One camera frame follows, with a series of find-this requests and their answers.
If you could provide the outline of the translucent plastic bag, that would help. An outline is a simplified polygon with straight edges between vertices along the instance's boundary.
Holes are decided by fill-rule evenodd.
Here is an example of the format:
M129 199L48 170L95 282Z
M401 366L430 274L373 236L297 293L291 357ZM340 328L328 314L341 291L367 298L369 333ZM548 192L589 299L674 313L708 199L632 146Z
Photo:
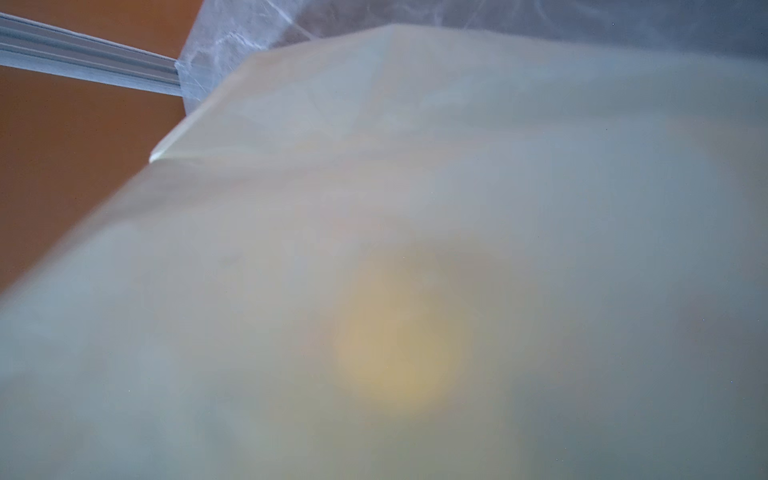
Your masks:
M253 54L1 298L5 479L763 479L767 65Z

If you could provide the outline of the yellow ribbed fruit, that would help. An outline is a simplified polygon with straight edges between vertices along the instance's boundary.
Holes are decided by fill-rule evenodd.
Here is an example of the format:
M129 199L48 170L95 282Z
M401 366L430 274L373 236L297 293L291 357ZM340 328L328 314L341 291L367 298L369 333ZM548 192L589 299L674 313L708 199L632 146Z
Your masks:
M373 264L359 272L339 306L337 371L373 406L419 415L454 388L469 319L448 274L431 266Z

